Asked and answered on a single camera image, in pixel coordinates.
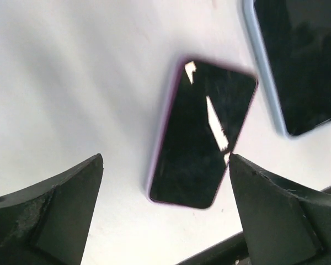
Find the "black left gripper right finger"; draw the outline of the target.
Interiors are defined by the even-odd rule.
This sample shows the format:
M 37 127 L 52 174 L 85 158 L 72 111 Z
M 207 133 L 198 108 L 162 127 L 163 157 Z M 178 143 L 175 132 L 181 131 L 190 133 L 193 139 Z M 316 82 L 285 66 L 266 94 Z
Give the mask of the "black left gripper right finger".
M 331 264 L 331 194 L 238 154 L 229 176 L 252 264 Z

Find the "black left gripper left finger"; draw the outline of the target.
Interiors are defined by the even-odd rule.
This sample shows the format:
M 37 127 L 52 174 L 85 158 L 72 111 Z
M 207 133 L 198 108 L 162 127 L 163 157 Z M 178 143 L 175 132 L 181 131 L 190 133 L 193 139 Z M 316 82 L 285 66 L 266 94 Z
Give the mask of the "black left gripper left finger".
M 80 264 L 103 176 L 96 154 L 0 197 L 0 264 Z

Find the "lilac phone case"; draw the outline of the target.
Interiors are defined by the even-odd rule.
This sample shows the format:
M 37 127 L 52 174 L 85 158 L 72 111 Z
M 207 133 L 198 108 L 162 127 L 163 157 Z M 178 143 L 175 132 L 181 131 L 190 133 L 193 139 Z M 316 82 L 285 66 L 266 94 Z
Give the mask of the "lilac phone case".
M 152 201 L 150 192 L 153 184 L 154 173 L 157 167 L 159 152 L 162 149 L 164 134 L 167 130 L 167 124 L 170 112 L 172 111 L 174 97 L 177 94 L 178 84 L 181 80 L 182 72 L 185 70 L 185 65 L 197 56 L 194 53 L 177 54 L 177 57 L 172 61 L 167 72 L 163 90 L 160 93 L 158 103 L 159 111 L 157 112 L 157 120 L 154 127 L 154 138 L 152 148 L 150 149 L 150 160 L 147 169 L 147 177 L 144 181 L 145 196 L 148 201 Z

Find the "purple-edged black phone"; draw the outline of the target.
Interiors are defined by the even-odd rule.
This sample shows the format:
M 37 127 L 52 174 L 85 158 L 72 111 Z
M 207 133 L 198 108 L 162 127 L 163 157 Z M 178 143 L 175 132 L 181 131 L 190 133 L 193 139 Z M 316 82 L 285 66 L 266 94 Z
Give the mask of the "purple-edged black phone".
M 207 209 L 227 171 L 258 79 L 197 57 L 174 97 L 150 196 L 153 202 Z

